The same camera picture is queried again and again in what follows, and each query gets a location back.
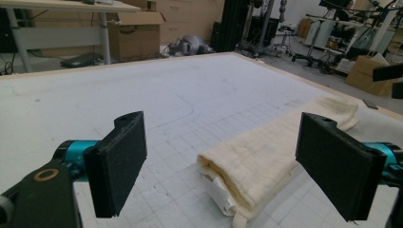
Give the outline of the black tripod stand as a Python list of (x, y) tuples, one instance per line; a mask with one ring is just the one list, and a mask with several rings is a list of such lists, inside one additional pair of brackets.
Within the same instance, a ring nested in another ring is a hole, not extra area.
[(312, 67), (314, 64), (317, 64), (318, 66), (323, 64), (322, 60), (320, 60), (318, 58), (314, 58), (313, 55), (312, 55), (313, 49), (314, 49), (315, 44), (317, 42), (317, 37), (318, 37), (318, 35), (320, 33), (321, 25), (322, 25), (322, 21), (319, 21), (319, 24), (317, 26), (317, 29), (316, 29), (315, 33), (314, 33), (314, 37), (313, 37), (312, 43), (311, 43), (311, 45), (310, 45), (310, 47), (308, 49), (308, 52), (305, 55), (299, 54), (299, 53), (294, 54), (292, 56), (292, 61), (293, 62), (295, 62), (297, 59), (305, 60), (307, 62), (308, 67)]

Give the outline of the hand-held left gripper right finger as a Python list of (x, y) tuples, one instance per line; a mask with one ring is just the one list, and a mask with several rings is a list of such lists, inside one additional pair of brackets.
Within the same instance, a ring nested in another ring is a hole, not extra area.
[(387, 156), (329, 118), (302, 113), (296, 160), (347, 221), (368, 218)]

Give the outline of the black equipment tower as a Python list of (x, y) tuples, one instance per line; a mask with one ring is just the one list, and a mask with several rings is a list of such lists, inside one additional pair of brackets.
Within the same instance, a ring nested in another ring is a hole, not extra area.
[(233, 51), (241, 41), (250, 0), (224, 0), (222, 18), (213, 25), (210, 47), (216, 52)]

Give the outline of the cream towel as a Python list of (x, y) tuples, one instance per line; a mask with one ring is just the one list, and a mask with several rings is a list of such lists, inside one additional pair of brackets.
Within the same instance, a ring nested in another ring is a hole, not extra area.
[(320, 97), (200, 153), (197, 164), (225, 194), (220, 209), (233, 218), (232, 228), (246, 228), (298, 171), (295, 153), (302, 113), (329, 118), (347, 131), (358, 123), (357, 110), (353, 101)]

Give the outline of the open cardboard box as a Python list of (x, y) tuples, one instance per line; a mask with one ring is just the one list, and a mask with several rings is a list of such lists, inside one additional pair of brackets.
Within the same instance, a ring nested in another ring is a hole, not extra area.
[(117, 61), (138, 61), (160, 54), (160, 25), (165, 22), (160, 12), (108, 13), (106, 19), (110, 54)]

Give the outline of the grey bag on floor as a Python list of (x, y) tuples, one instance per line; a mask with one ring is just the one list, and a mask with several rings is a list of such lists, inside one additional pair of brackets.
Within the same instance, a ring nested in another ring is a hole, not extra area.
[(170, 55), (190, 56), (214, 52), (214, 49), (208, 46), (201, 37), (196, 35), (185, 35), (168, 46), (168, 53)]

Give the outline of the metal stand pole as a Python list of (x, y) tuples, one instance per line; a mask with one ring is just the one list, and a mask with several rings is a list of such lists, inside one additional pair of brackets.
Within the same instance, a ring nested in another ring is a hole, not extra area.
[(264, 11), (264, 22), (260, 31), (259, 41), (257, 43), (258, 48), (265, 48), (271, 41), (270, 28), (271, 28), (271, 14), (275, 0), (264, 0), (266, 2), (266, 9)]

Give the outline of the white desk with metal legs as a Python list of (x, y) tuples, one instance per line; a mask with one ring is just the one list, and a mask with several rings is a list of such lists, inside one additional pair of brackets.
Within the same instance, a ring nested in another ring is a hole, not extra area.
[[(104, 63), (109, 65), (111, 60), (106, 15), (135, 13), (141, 10), (118, 0), (113, 0), (110, 5), (102, 3), (89, 5), (68, 0), (0, 0), (0, 8), (6, 10), (10, 20), (10, 29), (25, 72), (32, 72), (29, 49), (101, 46)], [(100, 24), (98, 27), (80, 28), (21, 28), (17, 23), (15, 9), (95, 12), (99, 14)]]

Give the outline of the flat black case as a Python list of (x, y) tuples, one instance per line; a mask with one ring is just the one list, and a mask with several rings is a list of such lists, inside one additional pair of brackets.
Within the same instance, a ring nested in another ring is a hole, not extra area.
[(104, 56), (98, 53), (86, 53), (70, 59), (66, 59), (60, 62), (62, 67), (66, 68), (76, 68), (76, 67), (88, 67), (94, 66), (95, 64), (102, 62)]

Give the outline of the light wooden cabinet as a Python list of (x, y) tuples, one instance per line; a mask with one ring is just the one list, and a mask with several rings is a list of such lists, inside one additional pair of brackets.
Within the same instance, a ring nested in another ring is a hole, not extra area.
[(209, 43), (215, 22), (222, 17), (224, 0), (120, 0), (142, 10), (163, 15), (160, 44), (174, 43), (184, 35), (196, 35)]

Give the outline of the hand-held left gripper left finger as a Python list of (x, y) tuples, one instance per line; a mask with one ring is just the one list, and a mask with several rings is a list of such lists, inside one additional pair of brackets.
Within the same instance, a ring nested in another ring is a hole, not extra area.
[(125, 114), (114, 128), (84, 152), (95, 215), (118, 216), (147, 157), (144, 113)]

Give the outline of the small cardboard box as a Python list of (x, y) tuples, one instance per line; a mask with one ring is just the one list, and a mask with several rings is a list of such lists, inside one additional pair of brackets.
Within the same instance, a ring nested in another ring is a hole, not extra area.
[(301, 19), (297, 28), (297, 36), (301, 38), (306, 38), (312, 23), (313, 20), (311, 18)]

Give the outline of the cardboard box right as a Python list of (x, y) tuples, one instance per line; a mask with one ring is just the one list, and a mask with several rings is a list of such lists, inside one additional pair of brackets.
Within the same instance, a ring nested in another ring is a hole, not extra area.
[(396, 79), (373, 81), (373, 70), (385, 66), (386, 64), (375, 61), (369, 56), (360, 55), (347, 76), (346, 83), (376, 96), (390, 95)]

